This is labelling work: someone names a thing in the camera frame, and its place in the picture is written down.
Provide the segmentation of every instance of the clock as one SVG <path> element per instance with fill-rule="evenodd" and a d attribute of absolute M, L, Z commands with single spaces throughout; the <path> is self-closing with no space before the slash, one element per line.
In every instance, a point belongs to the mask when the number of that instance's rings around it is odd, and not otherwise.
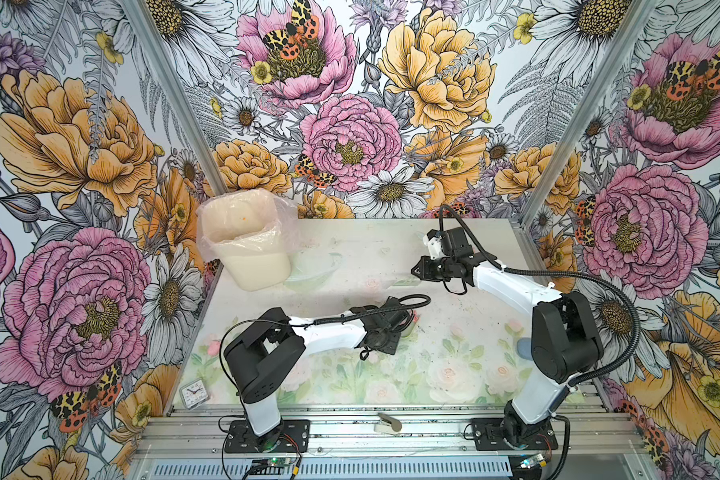
<path fill-rule="evenodd" d="M 208 400 L 208 398 L 210 396 L 201 379 L 197 379 L 181 389 L 181 399 L 184 401 L 184 407 L 186 408 L 195 408 Z"/>

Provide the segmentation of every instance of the black mounting plate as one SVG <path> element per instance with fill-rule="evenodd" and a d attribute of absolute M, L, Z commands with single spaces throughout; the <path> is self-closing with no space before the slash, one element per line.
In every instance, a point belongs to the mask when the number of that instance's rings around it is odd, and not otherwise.
<path fill-rule="evenodd" d="M 495 451 L 495 450 L 512 450 L 506 441 L 504 440 L 504 430 L 501 428 L 501 417 L 494 418 L 472 418 L 472 438 L 474 440 L 474 447 L 479 452 Z M 557 450 L 557 439 L 554 436 L 554 430 L 549 419 L 547 419 L 540 430 L 545 432 L 544 436 L 541 434 L 533 434 L 526 438 L 521 438 L 523 444 L 527 445 L 527 448 L 518 450 L 518 455 L 526 455 L 527 450 L 541 450 L 546 452 L 547 449 Z"/>
<path fill-rule="evenodd" d="M 298 443 L 301 453 L 309 446 L 309 420 L 282 420 L 282 431 Z M 257 436 L 248 427 L 246 420 L 234 420 L 230 423 L 230 433 L 224 440 L 224 453 L 259 453 L 256 448 Z M 296 447 L 283 439 L 267 453 L 296 453 Z"/>

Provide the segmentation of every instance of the white trash bin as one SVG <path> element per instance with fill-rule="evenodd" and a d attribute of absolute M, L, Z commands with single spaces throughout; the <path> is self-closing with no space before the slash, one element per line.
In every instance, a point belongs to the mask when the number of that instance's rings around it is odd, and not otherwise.
<path fill-rule="evenodd" d="M 296 204 L 267 190 L 213 197 L 197 211 L 202 258 L 218 258 L 237 285 L 252 292 L 285 281 L 288 252 L 298 245 Z"/>

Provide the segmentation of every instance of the yellow peony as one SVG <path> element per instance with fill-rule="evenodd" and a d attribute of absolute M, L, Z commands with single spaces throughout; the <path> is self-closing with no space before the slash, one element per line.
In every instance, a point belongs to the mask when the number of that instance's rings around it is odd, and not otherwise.
<path fill-rule="evenodd" d="M 457 30 L 453 17 L 425 8 L 419 22 L 417 32 L 404 23 L 394 27 L 378 67 L 394 82 L 387 90 L 407 91 L 413 98 L 413 126 L 459 132 L 470 125 L 470 117 L 485 111 L 496 64 L 490 63 L 487 52 L 466 63 L 478 46 L 474 34 Z M 443 74 L 444 68 L 462 59 L 463 68 Z"/>

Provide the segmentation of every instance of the floral tablecloth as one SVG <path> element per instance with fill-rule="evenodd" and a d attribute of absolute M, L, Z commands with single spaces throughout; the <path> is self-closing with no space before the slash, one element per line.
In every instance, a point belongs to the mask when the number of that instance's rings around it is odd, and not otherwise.
<path fill-rule="evenodd" d="M 470 225 L 505 263 L 527 266 L 507 220 Z M 532 363 L 519 358 L 516 343 L 530 334 L 530 318 L 489 293 L 456 296 L 441 283 L 411 276 L 427 253 L 421 237 L 437 228 L 436 220 L 300 220 L 298 227 L 303 250 L 293 256 L 293 273 L 284 284 L 243 292 L 222 273 L 181 386 L 201 378 L 210 403 L 238 403 L 217 359 L 220 339 L 236 322 L 273 306 L 294 316 L 326 316 L 350 306 L 381 305 L 388 296 L 426 293 L 432 303 L 416 312 L 416 327 L 394 356 L 372 352 L 361 361 L 359 350 L 342 349 L 304 357 L 278 390 L 278 402 L 504 404 L 522 387 Z M 183 407 L 179 395 L 174 405 Z"/>

